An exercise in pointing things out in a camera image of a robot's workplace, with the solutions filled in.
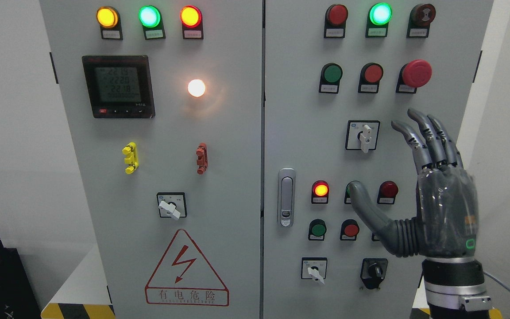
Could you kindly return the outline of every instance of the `green indicator light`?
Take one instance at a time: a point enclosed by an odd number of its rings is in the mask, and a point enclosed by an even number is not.
[[[144,6],[139,10],[139,20],[147,28],[154,28],[160,23],[160,12],[154,6]]]
[[[376,26],[387,24],[389,20],[391,20],[392,15],[393,11],[391,10],[391,6],[386,2],[375,4],[375,6],[369,10],[369,20]]]
[[[466,248],[467,249],[474,249],[475,248],[475,240],[470,239],[466,241]]]
[[[337,65],[330,65],[324,70],[324,79],[330,83],[339,81],[342,78],[342,69]]]

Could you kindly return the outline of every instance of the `robot finger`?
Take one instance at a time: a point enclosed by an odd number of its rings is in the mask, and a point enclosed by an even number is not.
[[[357,180],[350,183],[349,191],[355,212],[388,252],[397,257],[418,254],[415,222],[391,220],[371,202],[365,186]]]
[[[409,111],[407,111],[407,114],[413,121],[418,123],[418,128],[421,130],[421,134],[425,138],[426,145],[429,148],[430,156],[434,165],[436,167],[445,165],[447,163],[446,153],[440,136],[438,136],[430,119],[413,108],[410,108]]]
[[[434,129],[437,131],[438,136],[440,136],[442,145],[444,147],[444,151],[446,152],[446,157],[448,158],[448,163],[452,164],[453,166],[459,166],[463,168],[463,165],[461,163],[460,152],[458,152],[456,144],[448,135],[448,132],[446,131],[446,128],[444,127],[442,122],[439,119],[435,118],[433,115],[428,115],[428,118],[432,122]]]
[[[425,167],[432,167],[430,152],[414,129],[401,121],[391,121],[391,126],[405,137],[405,141],[413,150],[413,159],[417,167],[417,173],[420,173]]]

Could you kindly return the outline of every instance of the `white switch handle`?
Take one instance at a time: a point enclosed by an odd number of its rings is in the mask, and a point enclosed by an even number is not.
[[[363,153],[368,153],[371,145],[371,127],[369,125],[363,125],[363,132],[359,135],[359,141]]]
[[[168,204],[164,200],[161,200],[158,207],[162,210],[166,210],[166,213],[171,216],[172,219],[178,220],[180,218],[180,212],[176,210],[176,206],[174,206],[174,204]]]
[[[320,272],[318,271],[318,269],[313,269],[312,267],[308,267],[308,275],[310,277],[312,277],[315,281],[319,281],[321,284],[325,284],[324,277],[322,277],[322,275],[320,275]]]

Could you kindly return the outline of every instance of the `white indicator light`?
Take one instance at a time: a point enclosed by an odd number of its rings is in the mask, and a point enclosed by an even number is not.
[[[193,79],[188,83],[188,93],[193,97],[201,97],[206,93],[206,85],[200,79]]]

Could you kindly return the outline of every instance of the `gray metal panel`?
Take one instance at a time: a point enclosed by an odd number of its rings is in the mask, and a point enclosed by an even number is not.
[[[331,3],[267,0],[265,103],[265,259],[264,307],[273,318],[407,318],[421,274],[421,257],[396,258],[385,252],[351,205],[344,205],[348,182],[361,180],[375,200],[380,184],[395,181],[396,204],[380,205],[392,218],[416,215],[416,172],[411,152],[390,120],[415,124],[408,107],[433,113],[457,137],[478,61],[492,1],[434,0],[437,9],[429,38],[407,39],[409,12],[418,2],[391,2],[387,38],[364,37],[368,10],[376,2],[348,0],[345,39],[324,39],[324,14]],[[416,94],[395,93],[401,67],[417,58],[433,67],[429,83]],[[344,70],[340,93],[318,93],[326,63]],[[369,62],[384,68],[379,93],[357,93],[359,73]],[[348,120],[379,120],[376,151],[346,151]],[[296,170],[296,218],[292,227],[277,223],[277,174]],[[330,185],[329,204],[310,204],[316,180]],[[308,224],[320,218],[324,241],[308,241]],[[357,241],[340,241],[340,227],[353,218]],[[302,257],[327,257],[326,285],[300,279]],[[387,258],[380,290],[363,289],[363,258]]]
[[[144,40],[144,4],[162,13],[165,40]],[[205,39],[183,40],[179,14],[186,4],[41,0],[116,318],[258,318],[263,6],[197,1]],[[103,5],[120,13],[122,41],[100,38],[95,14]],[[156,117],[94,119],[81,66],[89,54],[148,55]],[[186,91],[194,78],[207,85],[199,99]],[[130,141],[140,167],[126,175],[121,149]],[[210,160],[201,176],[200,142]],[[157,192],[185,192],[187,218],[159,218]],[[146,303],[144,287],[179,228],[227,285],[229,307]]]

